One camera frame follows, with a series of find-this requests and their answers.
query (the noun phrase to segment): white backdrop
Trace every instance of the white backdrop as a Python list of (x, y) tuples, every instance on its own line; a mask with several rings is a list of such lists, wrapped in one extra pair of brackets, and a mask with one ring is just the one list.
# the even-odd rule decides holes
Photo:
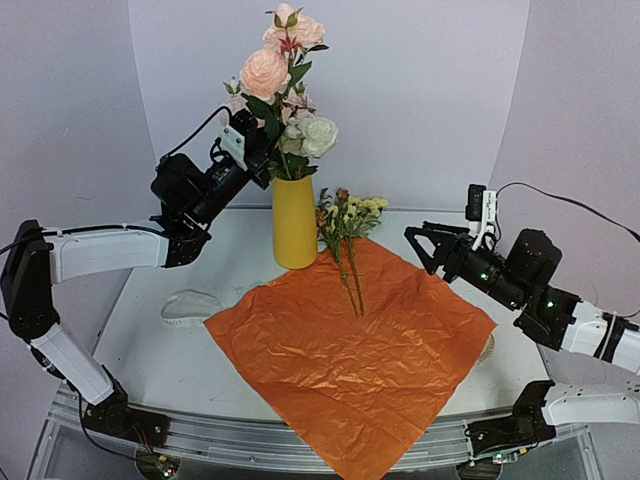
[[(220, 103), (222, 82), (262, 47), (278, 0), (129, 0), (133, 46), (156, 157)], [(308, 93), (340, 127), (316, 188), (343, 185), (396, 207), (460, 210), (487, 183), (504, 132), (528, 0), (304, 0), (324, 23)], [(186, 152), (208, 162), (219, 124)], [(245, 189), (238, 203), (270, 203)]]

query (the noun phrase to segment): white wall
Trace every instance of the white wall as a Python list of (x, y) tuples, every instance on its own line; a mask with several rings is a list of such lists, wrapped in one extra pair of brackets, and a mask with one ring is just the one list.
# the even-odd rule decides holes
[[(126, 0), (3, 1), (0, 65), (0, 245), (29, 218), (79, 226), (159, 210), (149, 191), (155, 160)], [(63, 321), (85, 346), (94, 343), (125, 274), (54, 290)], [(17, 480), (58, 382), (4, 321), (0, 371), (0, 465)]]
[[(637, 0), (531, 2), (494, 187), (525, 181), (640, 230), (638, 25)], [(621, 314), (640, 308), (640, 245), (628, 233), (521, 188), (500, 196), (500, 224), (502, 249), (522, 228), (547, 232), (564, 253), (558, 287)], [(569, 383), (637, 382), (579, 355), (553, 355), (553, 369)], [(639, 478), (640, 428), (593, 428), (606, 478)]]
[[(262, 48), (278, 0), (130, 0), (133, 45), (156, 157), (226, 99), (222, 82)], [(486, 183), (509, 110), (528, 0), (300, 2), (325, 24), (328, 52), (307, 76), (341, 127), (316, 188), (339, 182), (395, 206), (460, 210)], [(217, 128), (193, 142), (208, 161)], [(245, 204), (270, 203), (248, 188)]]

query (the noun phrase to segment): orange tissue paper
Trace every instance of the orange tissue paper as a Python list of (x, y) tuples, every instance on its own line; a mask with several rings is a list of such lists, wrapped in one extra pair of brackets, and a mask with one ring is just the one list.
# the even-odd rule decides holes
[(495, 324), (443, 280), (371, 240), (357, 241), (356, 261), (365, 316), (354, 313), (326, 250), (205, 325), (336, 473), (377, 480), (431, 425)]

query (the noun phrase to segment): flower stem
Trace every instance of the flower stem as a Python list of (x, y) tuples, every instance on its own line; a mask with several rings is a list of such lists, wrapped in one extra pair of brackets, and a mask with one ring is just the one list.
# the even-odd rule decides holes
[(353, 237), (347, 238), (347, 253), (349, 255), (349, 263), (351, 263), (351, 270), (353, 271), (353, 278), (356, 280), (358, 300), (360, 301), (360, 313), (362, 314), (362, 316), (364, 316), (364, 296), (362, 295), (360, 275), (358, 274), (358, 267), (356, 266), (355, 239)]
[(289, 165), (287, 165), (287, 158), (284, 156), (284, 152), (282, 151), (282, 143), (278, 145), (278, 150), (280, 150), (280, 156), (282, 157), (282, 164), (284, 165), (284, 169), (287, 172), (287, 176), (289, 177), (289, 180), (293, 180), (293, 177), (291, 176), (291, 172), (289, 171)]
[(333, 253), (333, 259), (338, 264), (338, 268), (340, 269), (340, 278), (342, 279), (342, 283), (345, 287), (347, 287), (347, 292), (349, 293), (349, 300), (351, 300), (351, 306), (353, 307), (353, 312), (358, 316), (358, 307), (356, 307), (356, 301), (353, 298), (353, 293), (351, 292), (351, 287), (349, 286), (347, 272), (344, 270), (344, 265), (342, 265), (342, 259), (340, 258), (340, 243), (338, 242), (338, 246), (335, 245), (333, 248), (329, 246), (331, 249), (331, 253)]
[(340, 274), (342, 277), (342, 283), (347, 287), (347, 292), (349, 292), (349, 300), (351, 300), (351, 306), (353, 307), (353, 313), (358, 316), (358, 307), (356, 307), (356, 301), (353, 298), (353, 293), (351, 292), (351, 287), (349, 286), (349, 281), (347, 280), (347, 272), (344, 271), (344, 267), (342, 266), (342, 262), (339, 263), (340, 266)]

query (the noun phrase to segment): metal frame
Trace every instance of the metal frame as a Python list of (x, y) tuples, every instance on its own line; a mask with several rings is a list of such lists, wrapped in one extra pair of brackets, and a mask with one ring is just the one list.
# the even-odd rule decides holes
[[(205, 417), (161, 409), (146, 409), (167, 415), (170, 427), (167, 445), (158, 453), (209, 462), (216, 465), (271, 472), (331, 473), (332, 470), (298, 435), (280, 422), (256, 422), (239, 419)], [(466, 462), (471, 457), (471, 444), (464, 435), (468, 422), (508, 413), (500, 409), (482, 414), (436, 419), (424, 436), (405, 454), (391, 471), (423, 470)], [(79, 430), (78, 400), (65, 385), (58, 390), (42, 431), (36, 454), (27, 475), (28, 480), (42, 480), (51, 458), (61, 426)], [(557, 437), (550, 443), (577, 438), (588, 480), (600, 480), (602, 471), (594, 452), (587, 425), (558, 427)], [(113, 441), (98, 433), (92, 436)], [(136, 448), (126, 440), (121, 445)]]

